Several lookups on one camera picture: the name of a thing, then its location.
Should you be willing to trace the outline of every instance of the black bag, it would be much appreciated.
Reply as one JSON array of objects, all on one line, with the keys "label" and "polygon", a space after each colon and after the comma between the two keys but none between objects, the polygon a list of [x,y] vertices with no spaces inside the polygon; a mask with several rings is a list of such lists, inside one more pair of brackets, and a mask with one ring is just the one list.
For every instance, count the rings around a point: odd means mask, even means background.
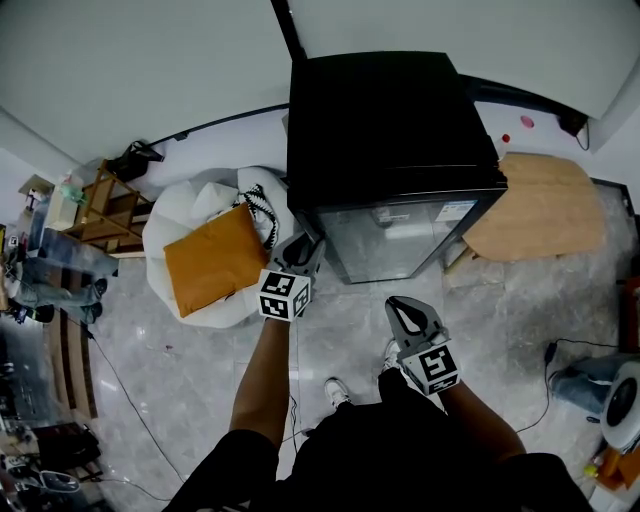
[{"label": "black bag", "polygon": [[122,181],[131,181],[147,172],[149,162],[162,162],[164,157],[142,141],[132,142],[127,150],[114,160],[107,160],[107,171]]}]

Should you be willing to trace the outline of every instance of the black refrigerator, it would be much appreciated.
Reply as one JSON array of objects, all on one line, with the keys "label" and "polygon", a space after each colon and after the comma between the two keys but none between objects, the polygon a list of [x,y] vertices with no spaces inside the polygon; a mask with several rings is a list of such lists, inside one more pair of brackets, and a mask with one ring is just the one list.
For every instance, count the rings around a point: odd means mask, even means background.
[{"label": "black refrigerator", "polygon": [[346,283],[417,275],[507,189],[442,53],[294,61],[288,137],[289,208]]}]

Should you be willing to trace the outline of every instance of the refrigerator top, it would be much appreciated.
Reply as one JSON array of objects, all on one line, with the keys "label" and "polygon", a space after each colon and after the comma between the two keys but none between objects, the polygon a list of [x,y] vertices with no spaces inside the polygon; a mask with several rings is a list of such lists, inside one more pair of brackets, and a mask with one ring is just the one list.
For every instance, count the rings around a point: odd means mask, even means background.
[{"label": "refrigerator top", "polygon": [[294,62],[288,137],[292,209],[506,188],[493,142],[443,53]]}]

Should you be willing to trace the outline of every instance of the pink sticker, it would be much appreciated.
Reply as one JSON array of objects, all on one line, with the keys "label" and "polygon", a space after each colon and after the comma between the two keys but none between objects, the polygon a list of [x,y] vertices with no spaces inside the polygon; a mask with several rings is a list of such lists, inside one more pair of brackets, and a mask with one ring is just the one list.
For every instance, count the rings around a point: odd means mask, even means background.
[{"label": "pink sticker", "polygon": [[526,128],[533,128],[535,126],[533,119],[531,119],[529,116],[520,116],[520,121],[522,121],[522,124]]}]

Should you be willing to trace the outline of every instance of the black and white striped cloth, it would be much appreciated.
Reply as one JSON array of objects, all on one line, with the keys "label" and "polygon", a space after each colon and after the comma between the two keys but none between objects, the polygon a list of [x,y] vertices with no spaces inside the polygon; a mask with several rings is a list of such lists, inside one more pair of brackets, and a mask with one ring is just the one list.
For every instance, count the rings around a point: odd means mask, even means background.
[{"label": "black and white striped cloth", "polygon": [[256,183],[246,192],[239,193],[233,208],[242,203],[247,203],[262,244],[267,251],[270,251],[278,242],[278,219],[264,195],[262,186]]}]

